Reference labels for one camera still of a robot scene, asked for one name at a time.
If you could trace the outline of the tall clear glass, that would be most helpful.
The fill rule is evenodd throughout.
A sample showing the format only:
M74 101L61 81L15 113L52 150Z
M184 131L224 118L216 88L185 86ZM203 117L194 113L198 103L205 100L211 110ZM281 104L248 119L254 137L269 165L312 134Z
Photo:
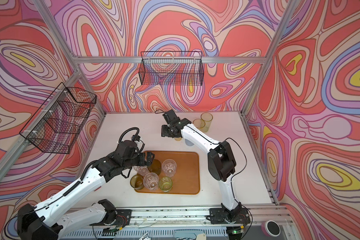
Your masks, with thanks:
M172 159L167 159L165 161L163 161L162 163L162 171L164 172L164 174L169 177L172 178L175 176L176 171L177 171L177 163L175 160Z

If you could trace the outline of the pale green glass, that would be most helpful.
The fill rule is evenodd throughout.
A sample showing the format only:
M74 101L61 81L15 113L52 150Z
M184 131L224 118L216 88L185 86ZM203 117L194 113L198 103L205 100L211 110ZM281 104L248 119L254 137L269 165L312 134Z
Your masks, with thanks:
M173 187L173 181L169 177L163 177L159 181L159 188L161 191L167 193L169 192Z

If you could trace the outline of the clear faceted glass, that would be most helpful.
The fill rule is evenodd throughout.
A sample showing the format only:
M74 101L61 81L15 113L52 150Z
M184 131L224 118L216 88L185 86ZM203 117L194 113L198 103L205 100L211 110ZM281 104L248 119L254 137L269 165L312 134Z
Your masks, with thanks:
M150 173L147 166L134 166L134 170L143 177Z

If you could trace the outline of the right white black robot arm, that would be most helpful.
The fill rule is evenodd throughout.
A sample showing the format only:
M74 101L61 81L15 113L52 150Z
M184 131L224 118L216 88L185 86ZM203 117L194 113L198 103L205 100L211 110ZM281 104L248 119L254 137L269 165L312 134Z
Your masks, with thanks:
M162 137L183 138L207 154L208 170L218 181L222 195L222 207L233 211L238 207L231 187L231 179L237 165L232 148L227 141L219 142L208 137L191 121L181 119L173 110L163 113L166 124L162 126Z

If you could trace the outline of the short amber textured glass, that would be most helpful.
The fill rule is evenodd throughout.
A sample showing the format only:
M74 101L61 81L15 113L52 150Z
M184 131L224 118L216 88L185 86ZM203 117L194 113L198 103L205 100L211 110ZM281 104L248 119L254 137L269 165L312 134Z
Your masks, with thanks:
M140 174L134 175L130 180L130 186L134 190L141 190L144 188L144 177Z

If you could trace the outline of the tall olive textured glass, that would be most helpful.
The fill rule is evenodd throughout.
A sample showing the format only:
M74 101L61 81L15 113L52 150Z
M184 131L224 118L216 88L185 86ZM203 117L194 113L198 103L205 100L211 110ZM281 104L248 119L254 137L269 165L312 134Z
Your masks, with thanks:
M162 163L159 160L154 159L152 164L148 167L148 170L159 176L162 172Z

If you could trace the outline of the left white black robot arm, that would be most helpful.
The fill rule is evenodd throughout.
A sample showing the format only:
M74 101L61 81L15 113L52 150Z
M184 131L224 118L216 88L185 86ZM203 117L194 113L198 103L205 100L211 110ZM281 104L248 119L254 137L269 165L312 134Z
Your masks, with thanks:
M115 206L108 200L68 213L76 203L91 192L122 175L134 166L150 166L155 155L143 152L134 141L120 142L107 156L90 162L82 175L57 194L35 206L26 204L18 211L17 233L22 240L58 240L83 227L112 225L117 220Z

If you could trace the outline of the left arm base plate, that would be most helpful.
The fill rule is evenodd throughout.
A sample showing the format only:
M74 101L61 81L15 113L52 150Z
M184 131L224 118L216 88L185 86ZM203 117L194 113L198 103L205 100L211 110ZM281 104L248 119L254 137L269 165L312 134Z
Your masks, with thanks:
M99 223L91 224L91 226L116 226L125 227L130 224L132 210L116 209L110 213L106 213L105 218Z

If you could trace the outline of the brown plastic tray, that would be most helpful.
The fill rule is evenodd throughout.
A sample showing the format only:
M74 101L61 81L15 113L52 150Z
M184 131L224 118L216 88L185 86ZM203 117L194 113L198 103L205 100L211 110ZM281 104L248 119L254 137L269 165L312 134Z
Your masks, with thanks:
M172 188L167 192L175 195L196 195L200 191L200 164L196 152L152 151L155 159L163 163L172 159L177 170L172 180Z

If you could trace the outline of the clear glass back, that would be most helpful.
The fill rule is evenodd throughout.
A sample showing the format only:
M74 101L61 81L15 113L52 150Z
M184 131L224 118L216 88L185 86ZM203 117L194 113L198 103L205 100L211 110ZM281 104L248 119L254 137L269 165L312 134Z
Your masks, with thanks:
M159 176L156 173L148 173L143 178L143 184L149 191L154 191L159 187Z

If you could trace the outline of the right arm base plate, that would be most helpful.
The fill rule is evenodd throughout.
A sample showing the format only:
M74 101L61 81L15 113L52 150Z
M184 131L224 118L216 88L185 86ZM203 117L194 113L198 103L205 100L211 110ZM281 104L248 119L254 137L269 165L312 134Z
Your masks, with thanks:
M209 209L209 215L206 220L210 221L213 225L222 224L240 224L248 225L251 223L251 217L246 209L239 209L237 211L228 211L223 208Z

